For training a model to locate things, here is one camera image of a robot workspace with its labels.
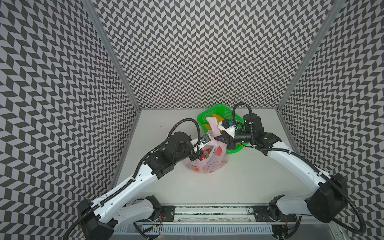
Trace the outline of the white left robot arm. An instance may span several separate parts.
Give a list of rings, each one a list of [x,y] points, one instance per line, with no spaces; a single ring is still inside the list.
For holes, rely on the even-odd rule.
[[[214,137],[205,134],[192,140],[184,132],[170,135],[157,148],[140,160],[134,173],[106,194],[83,200],[78,205],[80,226],[87,240],[107,240],[118,227],[141,220],[157,220],[162,205],[154,196],[129,204],[139,192],[171,172],[185,159],[197,160],[203,156],[203,148],[213,143]]]

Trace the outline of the pink plastic bag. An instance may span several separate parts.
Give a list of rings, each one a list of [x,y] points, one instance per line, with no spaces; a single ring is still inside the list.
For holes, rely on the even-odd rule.
[[[224,167],[229,161],[229,155],[227,154],[227,146],[219,141],[215,140],[215,137],[220,136],[222,133],[219,130],[216,118],[206,118],[211,129],[208,130],[207,134],[210,134],[213,138],[205,149],[211,149],[209,158],[204,161],[195,160],[188,164],[189,169],[199,174],[209,174]]]

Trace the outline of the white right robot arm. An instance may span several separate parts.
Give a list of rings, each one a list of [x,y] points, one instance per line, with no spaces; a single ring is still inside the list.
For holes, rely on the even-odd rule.
[[[334,220],[348,204],[336,188],[346,190],[347,181],[340,174],[330,175],[301,159],[278,136],[264,131],[261,118],[257,114],[246,114],[244,123],[239,127],[236,121],[224,119],[218,128],[222,135],[217,140],[225,143],[230,149],[237,144],[252,147],[265,156],[277,161],[302,183],[310,193],[307,195],[287,198],[278,195],[269,202],[267,208],[269,218],[278,222],[288,215],[311,215],[323,223]]]

